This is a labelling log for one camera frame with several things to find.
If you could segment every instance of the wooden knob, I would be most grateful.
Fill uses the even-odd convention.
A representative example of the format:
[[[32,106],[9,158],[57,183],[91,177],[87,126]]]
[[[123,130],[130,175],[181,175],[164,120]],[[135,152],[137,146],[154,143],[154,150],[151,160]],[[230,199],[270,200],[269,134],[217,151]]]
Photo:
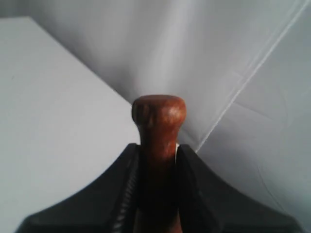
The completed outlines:
[[[136,232],[181,233],[175,151],[178,130],[186,118],[185,103],[176,96],[142,96],[133,103],[132,118],[141,149]]]

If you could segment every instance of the white table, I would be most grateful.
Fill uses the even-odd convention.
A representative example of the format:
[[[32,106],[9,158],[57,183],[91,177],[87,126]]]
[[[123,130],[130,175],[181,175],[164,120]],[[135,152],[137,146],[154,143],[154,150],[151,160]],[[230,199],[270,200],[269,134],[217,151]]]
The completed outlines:
[[[138,142],[131,106],[30,18],[0,20],[0,232]]]

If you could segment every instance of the reddish-brown wooden knob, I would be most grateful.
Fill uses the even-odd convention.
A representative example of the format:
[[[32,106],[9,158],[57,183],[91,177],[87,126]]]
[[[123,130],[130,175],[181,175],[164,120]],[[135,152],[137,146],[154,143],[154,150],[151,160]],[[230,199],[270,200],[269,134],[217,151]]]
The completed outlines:
[[[133,103],[132,118],[140,134],[142,168],[136,232],[181,232],[175,151],[178,130],[185,117],[185,103],[176,96],[142,96]]]

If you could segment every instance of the black plastic part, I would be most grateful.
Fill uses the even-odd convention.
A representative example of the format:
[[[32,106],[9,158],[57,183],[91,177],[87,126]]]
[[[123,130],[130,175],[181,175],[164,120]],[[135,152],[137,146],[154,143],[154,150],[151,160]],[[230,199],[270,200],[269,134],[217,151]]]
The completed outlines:
[[[219,178],[188,146],[176,159],[179,214],[183,233],[293,233],[290,216],[240,193]]]
[[[70,198],[27,217],[17,233],[131,233],[139,146],[129,144],[99,178]]]

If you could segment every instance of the wooden handle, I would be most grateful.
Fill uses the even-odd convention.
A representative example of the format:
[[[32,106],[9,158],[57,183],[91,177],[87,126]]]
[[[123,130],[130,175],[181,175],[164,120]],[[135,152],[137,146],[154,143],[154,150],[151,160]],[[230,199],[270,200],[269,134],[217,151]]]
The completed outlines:
[[[175,151],[185,103],[175,96],[142,96],[133,103],[132,118],[140,134],[142,168],[135,232],[181,233]]]

